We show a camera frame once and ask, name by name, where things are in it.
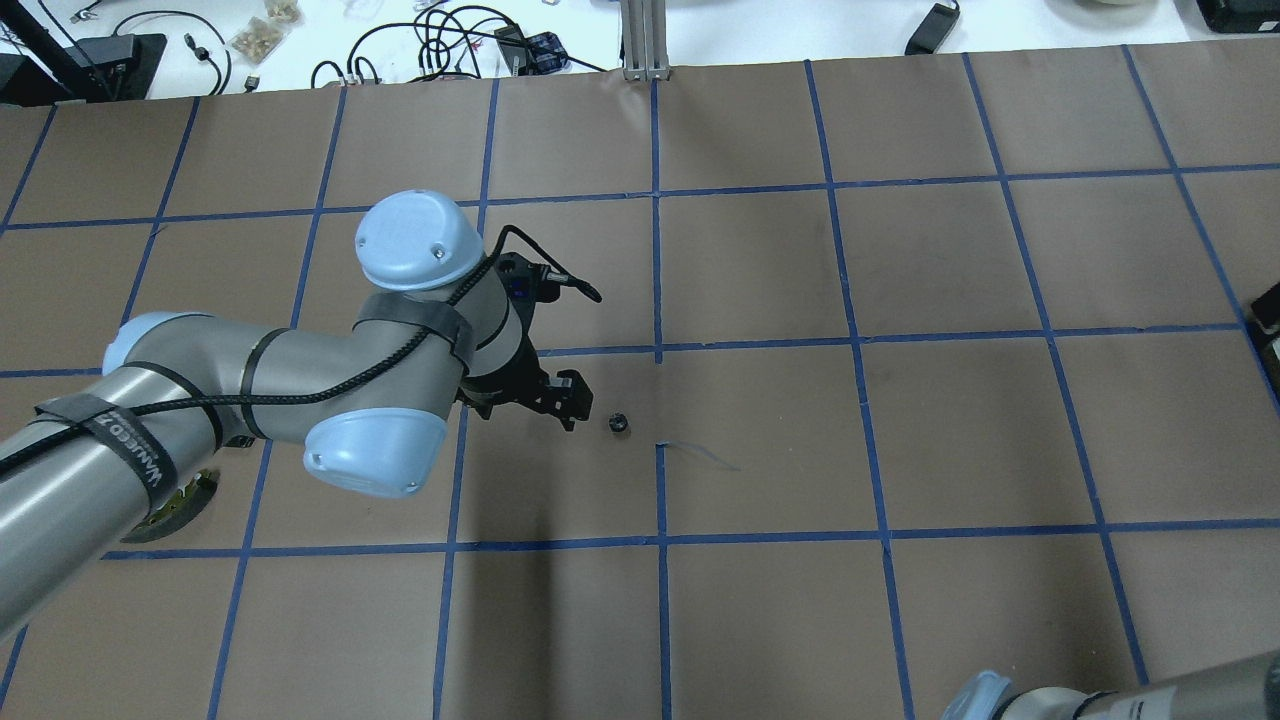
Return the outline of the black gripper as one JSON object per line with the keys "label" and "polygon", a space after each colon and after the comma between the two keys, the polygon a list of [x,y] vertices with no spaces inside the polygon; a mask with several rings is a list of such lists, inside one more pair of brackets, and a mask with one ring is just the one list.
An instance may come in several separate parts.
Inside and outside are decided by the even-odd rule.
{"label": "black gripper", "polygon": [[564,432],[573,432],[579,423],[590,419],[593,391],[580,372],[564,369],[556,373],[556,388],[562,396],[556,398],[549,379],[538,352],[520,350],[499,369],[463,378],[462,402],[486,420],[493,407],[518,404],[553,416]]}

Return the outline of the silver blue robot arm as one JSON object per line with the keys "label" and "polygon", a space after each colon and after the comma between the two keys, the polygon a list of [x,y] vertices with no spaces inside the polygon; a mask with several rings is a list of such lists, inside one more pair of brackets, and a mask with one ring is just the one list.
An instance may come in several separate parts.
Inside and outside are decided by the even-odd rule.
{"label": "silver blue robot arm", "polygon": [[147,313],[108,346],[102,377],[35,405],[3,442],[3,634],[24,626],[111,544],[161,515],[223,448],[298,445],[342,489],[406,498],[425,487],[457,404],[517,404],[566,430],[590,416],[573,370],[545,372],[529,332],[539,304],[602,293],[549,252],[493,249],[452,199],[407,190],[353,238],[372,292],[346,334],[207,313]]}

